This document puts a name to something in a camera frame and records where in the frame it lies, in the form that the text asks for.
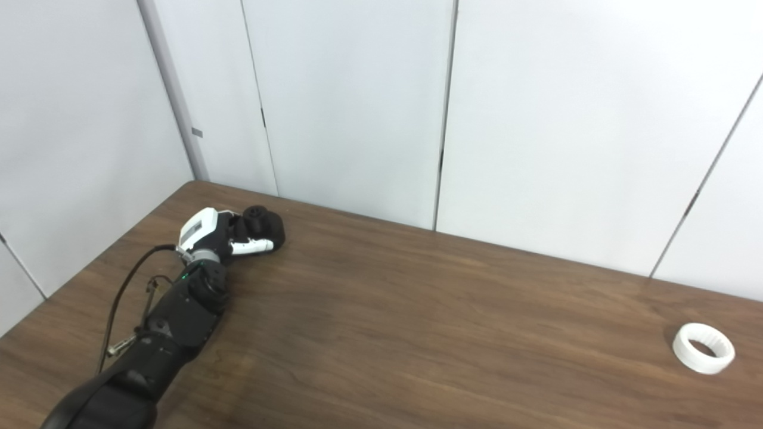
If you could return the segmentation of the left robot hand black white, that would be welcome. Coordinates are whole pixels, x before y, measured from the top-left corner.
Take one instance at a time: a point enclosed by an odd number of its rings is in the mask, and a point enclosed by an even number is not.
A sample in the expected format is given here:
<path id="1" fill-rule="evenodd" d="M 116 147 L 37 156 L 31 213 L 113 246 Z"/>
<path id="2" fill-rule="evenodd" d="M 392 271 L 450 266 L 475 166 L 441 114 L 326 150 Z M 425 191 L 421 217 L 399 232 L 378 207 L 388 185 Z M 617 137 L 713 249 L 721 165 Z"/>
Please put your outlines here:
<path id="1" fill-rule="evenodd" d="M 269 237 L 271 231 L 269 212 L 262 206 L 243 213 L 205 207 L 181 228 L 177 251 L 185 263 L 272 253 L 277 240 Z"/>

